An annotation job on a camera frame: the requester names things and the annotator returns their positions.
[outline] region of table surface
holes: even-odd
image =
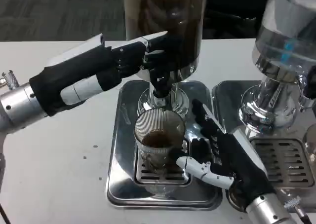
[[[0,42],[1,70],[13,70],[20,83],[27,82],[43,69],[49,58],[78,44]],[[201,81],[209,89],[224,80],[261,79],[263,76],[251,61],[253,45],[254,39],[204,40],[199,66],[189,79]],[[119,89],[132,79],[138,77],[125,79],[113,90],[78,108],[45,118],[6,137],[6,170],[0,202],[12,223],[250,223],[247,215],[233,209],[226,198],[210,212],[123,210],[109,203],[105,184],[117,99]],[[316,222],[316,214],[310,217]]]

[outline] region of coffee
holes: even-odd
[[[142,144],[152,148],[168,148],[173,145],[172,138],[163,131],[154,131],[149,133],[142,140]]]
[[[127,39],[168,31],[182,39],[173,68],[198,57],[205,0],[124,0]]]

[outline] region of gray carpet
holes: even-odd
[[[123,0],[0,0],[0,41],[125,39]]]

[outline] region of metal base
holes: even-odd
[[[139,159],[133,129],[138,117],[138,100],[149,87],[148,82],[127,82],[119,93],[114,126],[111,161],[107,180],[107,197],[117,207],[213,210],[222,201],[222,190],[176,170],[175,174],[155,176],[148,173]],[[199,99],[211,108],[209,90],[197,81],[184,81],[179,88],[192,99]],[[186,115],[185,138],[189,152],[199,128],[189,109]]]
[[[238,110],[244,92],[259,83],[260,81],[224,81],[214,87],[214,115],[227,132],[237,127],[245,132],[267,166],[269,180],[277,191],[285,189],[294,196],[301,196],[301,206],[309,212],[316,212],[316,143],[311,143],[310,136],[306,135],[308,128],[316,123],[315,115],[312,110],[304,113],[297,110],[294,123],[290,127],[275,129],[271,135],[250,130],[240,120]],[[299,98],[298,87],[291,92],[291,97],[295,100],[296,107],[299,107],[296,101]],[[277,165],[276,169],[272,169],[272,164]]]

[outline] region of robotic hand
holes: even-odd
[[[228,134],[206,105],[193,101],[193,113],[201,134],[209,140],[193,140],[199,150],[211,144],[220,162],[201,160],[194,154],[173,149],[170,157],[191,175],[211,185],[227,189],[254,224],[294,224],[291,215],[278,200],[267,171],[251,143],[239,130]]]
[[[149,70],[156,81],[162,81],[164,63],[174,61],[172,57],[180,45],[180,39],[168,32],[139,37],[115,47],[106,47],[102,34],[97,35],[52,58],[28,83],[0,96],[0,133],[14,133],[46,116],[81,105],[141,68]],[[174,67],[169,65],[168,69],[170,72]]]

